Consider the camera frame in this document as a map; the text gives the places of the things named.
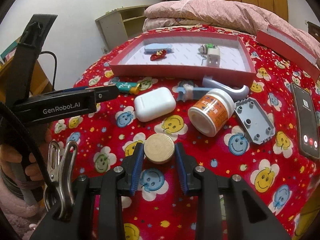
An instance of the metal clip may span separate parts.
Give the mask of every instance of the metal clip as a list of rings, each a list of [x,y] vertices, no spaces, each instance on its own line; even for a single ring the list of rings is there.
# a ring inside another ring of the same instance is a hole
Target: metal clip
[[[58,219],[68,216],[75,203],[71,177],[77,153],[78,144],[75,141],[68,141],[62,158],[59,144],[56,141],[51,141],[49,144],[47,170],[55,190],[45,185],[44,204],[48,211],[56,203],[57,199],[60,200],[61,209]]]

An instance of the smartphone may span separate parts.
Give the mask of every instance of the smartphone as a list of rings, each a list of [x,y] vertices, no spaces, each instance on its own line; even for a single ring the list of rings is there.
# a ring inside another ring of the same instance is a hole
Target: smartphone
[[[319,133],[311,96],[295,83],[291,83],[290,88],[297,118],[300,154],[313,161],[319,160]]]

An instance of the pink blanket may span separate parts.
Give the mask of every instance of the pink blanket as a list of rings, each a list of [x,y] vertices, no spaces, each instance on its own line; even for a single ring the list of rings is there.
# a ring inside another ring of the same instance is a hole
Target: pink blanket
[[[256,35],[258,30],[267,30],[273,25],[300,41],[320,58],[320,43],[310,34],[294,28],[279,16],[256,5],[224,0],[181,0],[167,1],[154,4],[145,11],[147,17],[144,31],[152,23],[159,25],[159,18],[165,26],[179,25],[180,19],[197,20],[203,24],[210,24],[230,28]],[[170,21],[168,18],[179,18]]]

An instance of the blue eraser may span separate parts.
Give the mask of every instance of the blue eraser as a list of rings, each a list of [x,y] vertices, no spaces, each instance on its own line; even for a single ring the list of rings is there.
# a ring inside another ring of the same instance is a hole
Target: blue eraser
[[[163,49],[165,49],[167,53],[170,53],[172,52],[172,45],[164,43],[151,43],[144,46],[145,53],[156,53],[157,51],[161,51]]]

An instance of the orange label jar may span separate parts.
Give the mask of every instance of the orange label jar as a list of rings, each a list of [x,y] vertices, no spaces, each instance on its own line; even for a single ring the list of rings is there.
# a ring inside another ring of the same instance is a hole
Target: orange label jar
[[[188,116],[199,132],[213,137],[231,117],[235,107],[228,93],[212,89],[188,110]]]

